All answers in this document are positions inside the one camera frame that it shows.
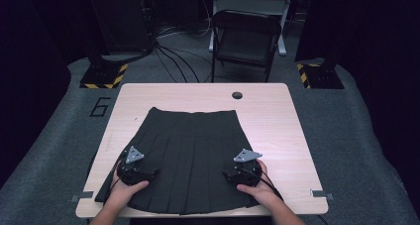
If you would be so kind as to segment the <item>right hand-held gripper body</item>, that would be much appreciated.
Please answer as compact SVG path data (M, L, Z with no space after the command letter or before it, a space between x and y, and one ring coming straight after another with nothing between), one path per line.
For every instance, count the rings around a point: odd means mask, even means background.
M263 155L251 150L242 149L234 158L233 166L228 170L232 175L231 183L256 186L262 175L262 168L257 159Z

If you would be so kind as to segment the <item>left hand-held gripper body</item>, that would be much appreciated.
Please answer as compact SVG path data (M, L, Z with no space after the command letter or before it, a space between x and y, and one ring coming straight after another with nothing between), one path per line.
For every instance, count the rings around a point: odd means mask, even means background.
M117 176L127 185L146 180L147 173L141 172L140 169L140 162L144 157L134 146L124 150L117 166Z

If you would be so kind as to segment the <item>black pleated skirt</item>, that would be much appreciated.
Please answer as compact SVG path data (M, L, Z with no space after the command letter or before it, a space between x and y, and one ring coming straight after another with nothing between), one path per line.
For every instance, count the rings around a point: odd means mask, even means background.
M234 110L187 113L154 107L123 151L131 146L145 156L141 172L156 174L133 195L131 208L194 214L258 204L222 174L242 149L251 147Z

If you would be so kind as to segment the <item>person's right hand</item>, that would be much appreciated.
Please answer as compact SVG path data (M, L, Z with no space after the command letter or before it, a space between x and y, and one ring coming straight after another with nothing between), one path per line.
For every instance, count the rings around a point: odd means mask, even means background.
M258 160L260 167L262 168L261 180L256 186L247 186L244 184L238 184L237 189L248 195L251 195L260 205L264 206L266 202L272 199L280 199L273 191L273 184L267 176L267 169L263 161Z

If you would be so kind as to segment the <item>person's left hand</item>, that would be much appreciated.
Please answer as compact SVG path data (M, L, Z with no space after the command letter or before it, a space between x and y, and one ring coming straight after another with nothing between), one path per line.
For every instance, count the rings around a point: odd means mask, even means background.
M110 194L105 205L114 209L122 209L128 204L134 194L146 188L148 185L149 182L147 180L134 185L127 185L117 176L117 172L114 171Z

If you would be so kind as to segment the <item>grey tape marker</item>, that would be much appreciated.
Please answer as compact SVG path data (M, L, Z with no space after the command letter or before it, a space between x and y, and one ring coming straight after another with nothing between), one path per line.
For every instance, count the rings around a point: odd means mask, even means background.
M313 197L321 197L321 198L325 198L326 200L334 200L334 195L324 190L310 189L310 194Z
M69 202L75 203L78 202L81 198L91 198L93 196L93 191L81 191L77 194L73 194L69 198Z

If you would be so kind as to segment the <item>black striped-edge stand base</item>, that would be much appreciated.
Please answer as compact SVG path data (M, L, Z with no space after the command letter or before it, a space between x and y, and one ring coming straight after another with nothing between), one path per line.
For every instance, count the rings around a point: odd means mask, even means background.
M127 69L126 64L106 63L105 65L88 67L82 76L79 87L89 89L107 88L119 86Z
M297 65L303 86L308 89L343 89L344 85L335 69L326 69L315 63Z

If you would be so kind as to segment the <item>black folding chair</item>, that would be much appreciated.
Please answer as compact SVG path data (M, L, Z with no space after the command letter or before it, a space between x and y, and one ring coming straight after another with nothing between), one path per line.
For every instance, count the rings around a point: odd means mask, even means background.
M270 15L237 10L221 10L211 19L213 51L211 81L216 61L243 64L264 69L268 82L278 40L280 23Z

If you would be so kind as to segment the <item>black curtain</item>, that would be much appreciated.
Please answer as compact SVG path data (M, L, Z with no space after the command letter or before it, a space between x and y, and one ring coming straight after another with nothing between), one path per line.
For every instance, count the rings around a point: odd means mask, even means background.
M0 0L0 188L70 83L68 66L105 44L90 0Z
M317 57L354 78L420 217L420 0L311 0L295 59Z

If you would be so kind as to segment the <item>white desk frame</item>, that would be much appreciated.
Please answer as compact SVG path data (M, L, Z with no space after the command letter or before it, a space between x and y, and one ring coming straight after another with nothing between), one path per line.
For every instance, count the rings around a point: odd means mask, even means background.
M220 10L236 10L280 17L284 28L291 0L213 0L213 13Z

